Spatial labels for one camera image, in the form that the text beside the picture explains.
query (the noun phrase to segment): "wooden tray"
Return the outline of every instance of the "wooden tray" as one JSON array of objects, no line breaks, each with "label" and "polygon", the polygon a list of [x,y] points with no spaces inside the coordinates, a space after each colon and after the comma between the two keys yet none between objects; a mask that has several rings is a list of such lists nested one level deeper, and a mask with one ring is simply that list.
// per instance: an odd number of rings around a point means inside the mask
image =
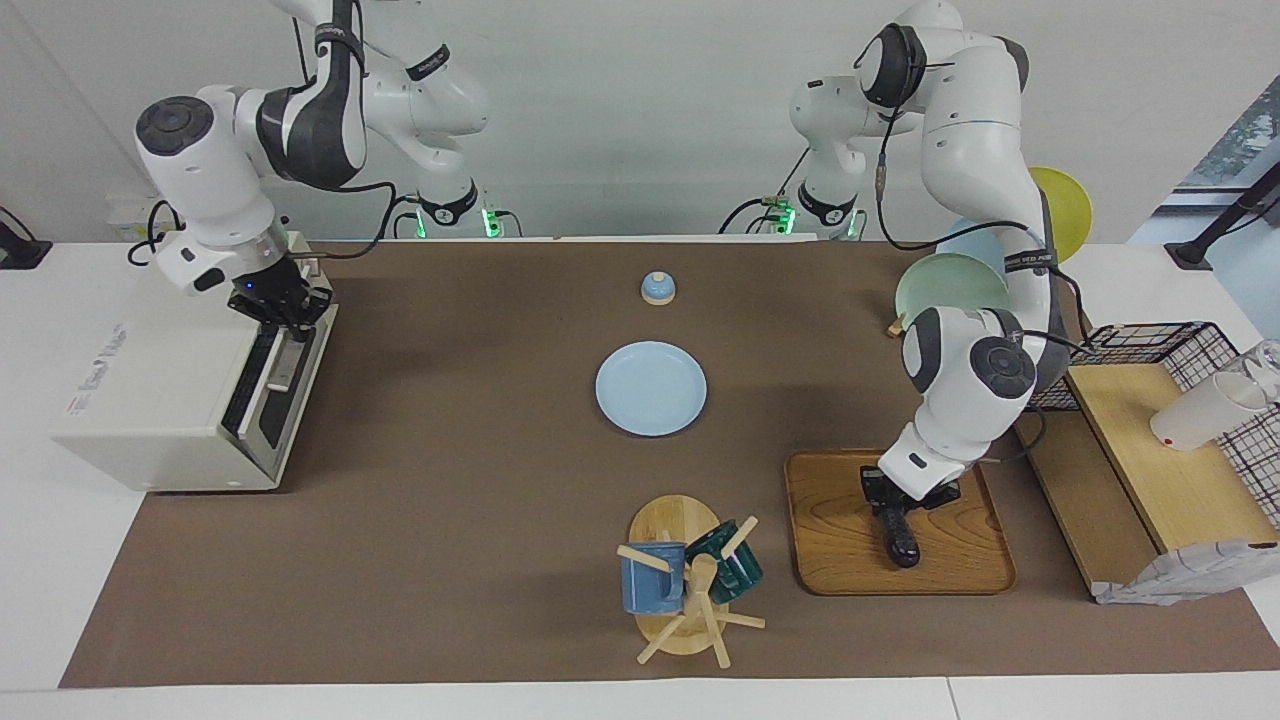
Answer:
[{"label": "wooden tray", "polygon": [[873,450],[801,451],[787,459],[787,497],[800,583],[812,593],[998,594],[1018,573],[977,468],[960,500],[908,515],[923,557],[911,569],[884,553],[879,520],[863,498],[860,469]]}]

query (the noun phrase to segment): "white cup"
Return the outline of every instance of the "white cup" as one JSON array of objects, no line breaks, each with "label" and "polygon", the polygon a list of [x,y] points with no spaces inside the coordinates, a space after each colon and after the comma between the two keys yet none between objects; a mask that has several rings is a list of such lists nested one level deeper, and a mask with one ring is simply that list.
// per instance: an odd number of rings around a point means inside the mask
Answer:
[{"label": "white cup", "polygon": [[1265,340],[1151,419],[1156,439],[1190,451],[1267,411],[1280,398],[1280,342]]}]

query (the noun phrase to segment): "dark green mug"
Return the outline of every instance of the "dark green mug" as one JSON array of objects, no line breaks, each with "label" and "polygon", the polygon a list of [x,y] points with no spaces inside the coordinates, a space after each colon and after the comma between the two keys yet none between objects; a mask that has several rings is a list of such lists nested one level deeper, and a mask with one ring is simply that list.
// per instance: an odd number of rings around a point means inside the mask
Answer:
[{"label": "dark green mug", "polygon": [[719,556],[728,541],[737,533],[735,520],[724,520],[716,529],[689,543],[685,548],[685,561],[692,562],[694,557],[707,553],[716,559],[716,579],[708,594],[712,602],[723,605],[746,594],[746,591],[759,584],[764,577],[764,570],[756,562],[751,548],[742,544],[728,559]]}]

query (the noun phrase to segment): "white box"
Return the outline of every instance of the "white box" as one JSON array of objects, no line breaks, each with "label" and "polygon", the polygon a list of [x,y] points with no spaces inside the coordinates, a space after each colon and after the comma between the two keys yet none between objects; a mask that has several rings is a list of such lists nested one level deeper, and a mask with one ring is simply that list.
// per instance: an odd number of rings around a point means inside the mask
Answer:
[{"label": "white box", "polygon": [[[273,370],[288,336],[260,336],[257,323],[227,307],[230,283],[188,297],[157,268],[141,272],[51,437],[137,491],[278,487],[338,306],[280,383]],[[311,282],[328,284],[323,275]]]}]

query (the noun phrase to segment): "white table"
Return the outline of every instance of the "white table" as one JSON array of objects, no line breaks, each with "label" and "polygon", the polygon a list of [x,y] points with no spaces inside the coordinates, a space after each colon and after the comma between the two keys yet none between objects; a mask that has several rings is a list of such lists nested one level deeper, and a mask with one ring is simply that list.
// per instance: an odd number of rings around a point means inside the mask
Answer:
[{"label": "white table", "polygon": [[[1280,673],[54,691],[142,500],[44,432],[142,272],[123,255],[63,245],[37,272],[0,273],[0,717],[1280,716]],[[1064,269],[1097,324],[1207,319],[1240,347],[1258,340],[1212,275],[1160,247],[1087,246]],[[1280,579],[1248,591],[1280,635]]]}]

